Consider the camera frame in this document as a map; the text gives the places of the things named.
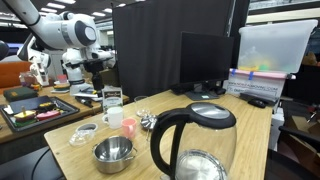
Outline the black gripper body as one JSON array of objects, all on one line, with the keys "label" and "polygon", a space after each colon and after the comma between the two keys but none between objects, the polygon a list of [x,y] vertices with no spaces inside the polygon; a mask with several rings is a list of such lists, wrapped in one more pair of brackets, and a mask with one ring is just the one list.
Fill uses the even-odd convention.
[{"label": "black gripper body", "polygon": [[84,68],[87,72],[92,74],[91,81],[94,90],[99,97],[102,96],[103,82],[100,72],[103,70],[103,62],[101,60],[87,61],[84,63]]}]

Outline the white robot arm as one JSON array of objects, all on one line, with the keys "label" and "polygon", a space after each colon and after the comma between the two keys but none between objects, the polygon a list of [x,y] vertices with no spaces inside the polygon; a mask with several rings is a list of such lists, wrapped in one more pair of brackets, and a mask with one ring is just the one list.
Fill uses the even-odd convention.
[{"label": "white robot arm", "polygon": [[90,88],[82,77],[80,65],[92,74],[93,88],[99,97],[104,88],[100,72],[103,62],[112,58],[101,49],[93,18],[86,14],[63,12],[41,16],[30,0],[2,0],[28,27],[39,44],[48,50],[64,50],[63,66],[70,83],[70,94],[75,96]]}]

